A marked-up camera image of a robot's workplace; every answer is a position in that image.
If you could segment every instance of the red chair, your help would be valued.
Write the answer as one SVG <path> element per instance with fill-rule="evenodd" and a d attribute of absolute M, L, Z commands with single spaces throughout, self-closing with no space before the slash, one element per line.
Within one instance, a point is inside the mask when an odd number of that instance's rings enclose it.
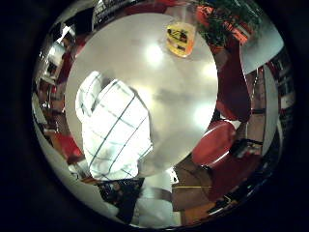
<path fill-rule="evenodd" d="M 231 39 L 229 47 L 231 56 L 218 73 L 217 109 L 229 120 L 244 123 L 249 120 L 251 100 L 245 76 L 242 72 L 239 42 Z"/>
<path fill-rule="evenodd" d="M 192 151 L 195 164 L 215 167 L 224 161 L 235 140 L 234 126 L 224 120 L 210 124 L 208 131 Z"/>

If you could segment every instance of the table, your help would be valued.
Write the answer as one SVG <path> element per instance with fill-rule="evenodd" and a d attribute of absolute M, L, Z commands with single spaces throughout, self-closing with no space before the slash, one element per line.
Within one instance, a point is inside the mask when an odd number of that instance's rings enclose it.
<path fill-rule="evenodd" d="M 208 127 L 217 97 L 217 71 L 200 35 L 191 55 L 180 58 L 165 47 L 166 14 L 133 14 L 98 31 L 72 65 L 66 90 L 66 114 L 72 137 L 82 149 L 75 98 L 93 71 L 135 89 L 151 117 L 153 150 L 141 162 L 140 175 L 159 173 L 183 160 Z"/>

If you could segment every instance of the green leaves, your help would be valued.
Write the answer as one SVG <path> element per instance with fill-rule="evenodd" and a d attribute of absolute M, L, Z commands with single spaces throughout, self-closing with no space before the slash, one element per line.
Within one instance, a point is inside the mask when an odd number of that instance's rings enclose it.
<path fill-rule="evenodd" d="M 253 31 L 258 30 L 261 23 L 261 10 L 250 0 L 199 0 L 199 5 L 212 7 L 213 11 L 206 15 L 209 27 L 199 25 L 201 36 L 209 44 L 224 46 L 233 29 L 246 23 Z"/>

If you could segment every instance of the drink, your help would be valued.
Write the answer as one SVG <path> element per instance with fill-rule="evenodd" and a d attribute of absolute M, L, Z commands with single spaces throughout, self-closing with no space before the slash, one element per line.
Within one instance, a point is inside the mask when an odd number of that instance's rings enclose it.
<path fill-rule="evenodd" d="M 186 57 L 194 46 L 196 27 L 186 22 L 175 22 L 167 26 L 167 48 L 174 54 Z"/>

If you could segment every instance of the chair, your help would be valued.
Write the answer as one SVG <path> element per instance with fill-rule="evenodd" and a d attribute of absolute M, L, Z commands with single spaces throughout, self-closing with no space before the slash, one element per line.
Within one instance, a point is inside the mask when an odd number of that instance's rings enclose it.
<path fill-rule="evenodd" d="M 231 39 L 231 56 L 218 73 L 217 109 L 229 120 L 244 123 L 249 120 L 251 101 L 245 77 L 242 72 L 239 42 Z"/>
<path fill-rule="evenodd" d="M 225 121 L 212 122 L 208 131 L 192 151 L 192 160 L 195 164 L 215 167 L 225 160 L 235 140 L 234 126 Z"/>
<path fill-rule="evenodd" d="M 237 158 L 231 154 L 235 135 L 236 130 L 230 122 L 213 122 L 192 151 L 193 162 L 205 165 L 211 171 L 210 201 L 216 201 L 241 184 L 260 163 L 260 156 Z"/>

